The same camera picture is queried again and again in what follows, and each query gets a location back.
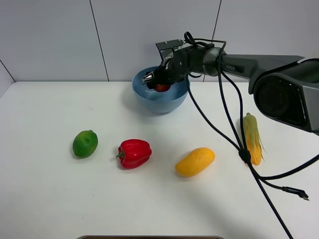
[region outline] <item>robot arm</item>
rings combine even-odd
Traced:
[[[217,76],[220,48],[194,44],[178,49],[184,42],[157,43],[162,62],[147,72],[143,84],[172,85],[190,72]],[[276,121],[319,135],[319,59],[301,56],[229,55],[223,52],[221,70],[248,78],[248,92],[254,94],[258,109]]]

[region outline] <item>lime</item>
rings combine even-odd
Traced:
[[[91,130],[80,132],[73,141],[73,152],[79,158],[90,156],[98,146],[98,137]]]

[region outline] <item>blue bowl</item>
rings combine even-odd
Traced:
[[[168,113],[175,110],[183,103],[187,96],[186,81],[187,76],[182,82],[173,84],[168,91],[157,92],[150,90],[142,83],[142,77],[147,71],[153,71],[157,67],[149,67],[140,71],[132,80],[132,88],[138,101],[155,113]]]

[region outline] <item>tomato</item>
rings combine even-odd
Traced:
[[[157,92],[165,92],[168,91],[170,89],[170,86],[168,85],[156,85],[155,86],[155,91]]]

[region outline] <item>corn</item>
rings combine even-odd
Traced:
[[[251,163],[259,165],[263,158],[263,154],[261,152],[262,144],[258,132],[257,120],[250,113],[247,113],[243,118],[243,124],[247,148],[251,156]]]

